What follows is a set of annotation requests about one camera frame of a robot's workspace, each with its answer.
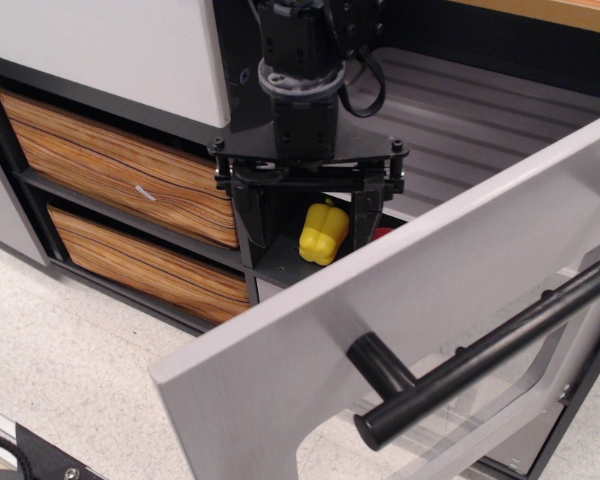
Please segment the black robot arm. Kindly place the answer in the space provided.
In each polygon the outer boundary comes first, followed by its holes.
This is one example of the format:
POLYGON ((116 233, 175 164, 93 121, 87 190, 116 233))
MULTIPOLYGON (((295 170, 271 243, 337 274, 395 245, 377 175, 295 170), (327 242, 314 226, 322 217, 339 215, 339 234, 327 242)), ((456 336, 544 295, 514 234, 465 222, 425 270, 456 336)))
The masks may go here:
POLYGON ((217 187, 233 199, 249 241, 268 247, 282 213, 278 197, 296 192, 351 196, 354 248, 368 244, 386 201, 404 189, 399 139, 367 131, 386 79, 368 44, 383 29, 382 1, 259 1, 262 57, 257 78, 271 121, 214 139, 217 187))

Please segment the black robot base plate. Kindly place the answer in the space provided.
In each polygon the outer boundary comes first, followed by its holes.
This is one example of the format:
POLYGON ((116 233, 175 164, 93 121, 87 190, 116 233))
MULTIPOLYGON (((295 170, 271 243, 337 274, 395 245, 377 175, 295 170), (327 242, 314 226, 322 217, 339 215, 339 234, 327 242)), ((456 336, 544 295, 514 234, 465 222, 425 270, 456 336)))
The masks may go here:
POLYGON ((91 467, 19 423, 15 424, 15 433, 16 444, 26 455, 35 479, 103 479, 103 476, 91 467))

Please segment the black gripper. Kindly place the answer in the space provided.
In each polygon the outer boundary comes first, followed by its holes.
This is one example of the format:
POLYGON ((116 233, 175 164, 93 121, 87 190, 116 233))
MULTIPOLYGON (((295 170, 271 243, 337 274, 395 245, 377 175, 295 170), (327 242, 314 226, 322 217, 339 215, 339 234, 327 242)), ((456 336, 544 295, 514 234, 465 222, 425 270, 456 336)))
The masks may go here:
POLYGON ((269 243, 266 196, 257 189, 269 186, 356 191, 351 194, 352 245, 361 248, 372 241, 383 199, 404 189, 403 160, 409 147, 343 119, 339 104, 337 94, 312 101, 273 97, 271 121, 210 140, 218 187, 233 189, 234 206, 251 243, 261 248, 269 243), (379 183, 381 192, 359 191, 366 182, 379 183))

